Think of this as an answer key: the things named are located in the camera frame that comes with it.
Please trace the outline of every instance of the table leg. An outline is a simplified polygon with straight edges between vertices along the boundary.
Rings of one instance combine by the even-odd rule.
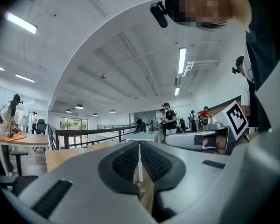
[[[5,162],[5,158],[4,158],[4,155],[3,155],[3,150],[2,150],[2,144],[0,142],[0,159],[1,159],[1,163],[2,163],[2,166],[4,168],[4,171],[6,173],[6,176],[8,176],[8,170],[7,170],[7,165],[6,165],[6,162]]]
[[[141,162],[141,152],[140,152],[140,144],[139,144],[139,161],[138,161],[138,172],[139,172],[139,182],[143,182],[143,167]]]

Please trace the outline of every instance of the black cap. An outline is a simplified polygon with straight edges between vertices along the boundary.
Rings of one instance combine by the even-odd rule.
[[[21,101],[21,97],[18,94],[14,95],[14,99],[23,104],[23,101]]]
[[[237,58],[237,61],[235,62],[235,65],[237,66],[237,68],[243,64],[243,60],[244,60],[244,57],[243,56],[240,56],[239,58]]]

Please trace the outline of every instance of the black shirt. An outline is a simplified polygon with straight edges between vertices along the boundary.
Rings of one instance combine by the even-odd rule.
[[[168,120],[172,120],[172,119],[173,119],[173,116],[175,116],[175,113],[174,113],[173,110],[169,110],[169,111],[166,112],[166,118],[167,118]],[[167,123],[167,124],[166,124],[166,128],[167,128],[167,129],[176,129],[176,124],[175,124],[175,122]]]
[[[138,119],[136,125],[142,125],[142,119]]]
[[[252,20],[246,33],[247,50],[256,91],[280,59],[280,0],[249,0]],[[266,113],[257,100],[259,131],[270,128]]]

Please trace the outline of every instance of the person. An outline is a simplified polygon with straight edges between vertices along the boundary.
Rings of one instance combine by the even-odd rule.
[[[163,126],[163,134],[164,137],[166,136],[166,130],[167,130],[167,126],[166,126],[166,110],[164,108],[161,108],[160,111],[162,112],[162,126]]]
[[[237,20],[246,30],[255,89],[258,90],[280,60],[280,0],[165,0],[166,12],[178,24],[201,29],[221,28]],[[259,131],[270,123],[258,102]]]
[[[14,121],[16,107],[20,102],[21,102],[21,97],[18,94],[16,94],[16,95],[14,95],[14,99],[12,101],[8,102],[0,110],[0,136],[4,136],[6,131],[11,132],[13,125],[17,130],[20,130]],[[7,169],[8,169],[9,175],[12,175],[11,172],[14,170],[14,166],[10,161],[8,148],[9,148],[8,145],[2,145],[3,156],[6,160]]]
[[[204,119],[207,119],[209,117],[208,110],[209,110],[209,108],[207,106],[205,106],[203,111],[201,112],[201,115]]]
[[[249,134],[251,134],[256,130],[256,127],[258,127],[257,101],[254,92],[250,93],[250,81],[246,78],[243,62],[244,57],[238,57],[236,60],[236,67],[238,69],[237,72],[240,72],[244,77],[241,82],[241,106],[243,107],[244,115],[249,120]]]
[[[142,119],[140,119],[139,117],[137,117],[137,121],[136,121],[136,124],[135,124],[135,125],[138,125],[138,126],[139,126],[141,132],[144,131],[143,125],[142,125]]]
[[[34,111],[32,112],[32,115],[32,134],[34,134],[34,131],[36,131],[37,116]]]
[[[176,116],[174,110],[170,109],[169,103],[164,104],[164,108],[166,110],[166,134],[175,134],[177,127],[176,127]]]
[[[195,116],[194,116],[194,110],[191,111],[191,114],[190,114],[190,120],[191,120],[191,130],[192,132],[197,132],[197,129],[196,129],[196,123],[195,123],[195,120],[194,120]]]

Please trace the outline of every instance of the orange object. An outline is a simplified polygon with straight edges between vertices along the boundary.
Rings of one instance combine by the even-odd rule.
[[[26,137],[27,137],[27,135],[24,134],[22,131],[20,131],[19,133],[15,133],[15,134],[13,135],[12,138],[6,138],[6,137],[4,137],[4,141],[5,141],[5,142],[10,142],[10,141],[13,141],[13,140],[24,139],[24,138],[26,138]]]

